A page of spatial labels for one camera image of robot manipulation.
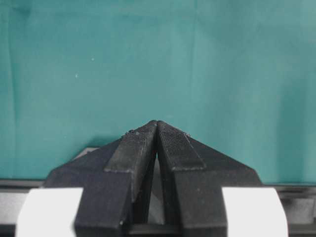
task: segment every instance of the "white label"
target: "white label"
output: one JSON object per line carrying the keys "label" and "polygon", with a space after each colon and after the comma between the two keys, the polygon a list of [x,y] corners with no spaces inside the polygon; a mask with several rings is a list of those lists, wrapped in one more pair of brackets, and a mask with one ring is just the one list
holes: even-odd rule
{"label": "white label", "polygon": [[222,188],[228,237],[288,237],[286,216],[274,188]]}
{"label": "white label", "polygon": [[83,188],[31,189],[18,216],[16,237],[76,237]]}

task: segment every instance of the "green fabric background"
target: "green fabric background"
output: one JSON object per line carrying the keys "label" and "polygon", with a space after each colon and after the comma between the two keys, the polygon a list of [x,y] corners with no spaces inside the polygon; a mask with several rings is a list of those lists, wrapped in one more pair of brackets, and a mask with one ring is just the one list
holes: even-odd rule
{"label": "green fabric background", "polygon": [[0,178],[151,119],[316,183],[315,0],[0,0]]}

